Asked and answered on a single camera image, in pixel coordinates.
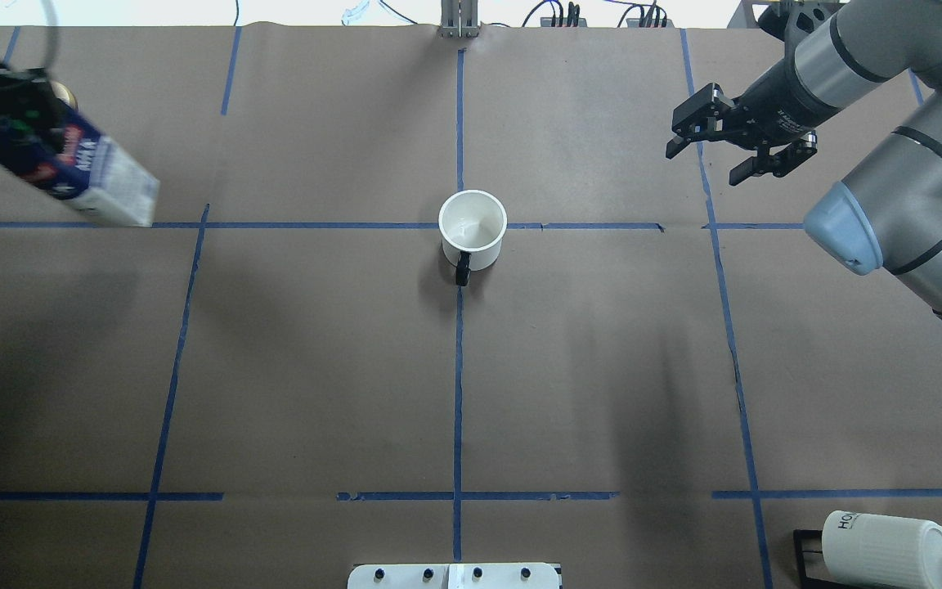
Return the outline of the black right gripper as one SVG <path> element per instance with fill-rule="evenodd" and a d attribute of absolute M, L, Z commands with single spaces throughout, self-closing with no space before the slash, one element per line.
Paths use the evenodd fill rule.
<path fill-rule="evenodd" d="M 666 158 L 696 142 L 728 142 L 756 150 L 730 170 L 730 186 L 766 174 L 785 178 L 818 153 L 818 134 L 808 133 L 816 128 L 813 105 L 792 62 L 774 64 L 736 97 L 707 83 L 672 111 Z M 774 154 L 767 148 L 782 145 Z"/>

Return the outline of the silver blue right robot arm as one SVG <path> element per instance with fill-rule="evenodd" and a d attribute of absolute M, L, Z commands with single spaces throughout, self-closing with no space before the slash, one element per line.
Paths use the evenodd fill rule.
<path fill-rule="evenodd" d="M 932 94 L 806 215 L 814 242 L 857 275 L 900 279 L 942 321 L 942 1 L 851 1 L 717 111 L 719 141 L 755 151 L 730 183 L 778 174 L 808 137 L 901 72 Z"/>

